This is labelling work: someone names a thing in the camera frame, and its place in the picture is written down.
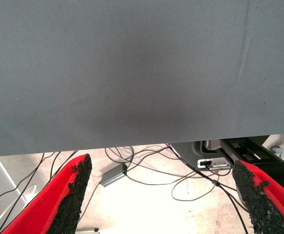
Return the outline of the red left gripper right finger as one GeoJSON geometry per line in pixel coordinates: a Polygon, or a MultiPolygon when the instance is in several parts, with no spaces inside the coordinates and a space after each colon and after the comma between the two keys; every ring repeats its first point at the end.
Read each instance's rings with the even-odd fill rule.
{"type": "Polygon", "coordinates": [[[258,166],[235,161],[233,178],[254,233],[284,234],[284,187],[258,166]]]}

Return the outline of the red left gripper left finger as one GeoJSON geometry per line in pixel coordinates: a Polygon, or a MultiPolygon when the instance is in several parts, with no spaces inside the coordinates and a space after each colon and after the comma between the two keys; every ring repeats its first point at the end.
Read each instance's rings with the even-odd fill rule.
{"type": "Polygon", "coordinates": [[[70,160],[2,233],[74,234],[91,171],[89,154],[70,160]]]}

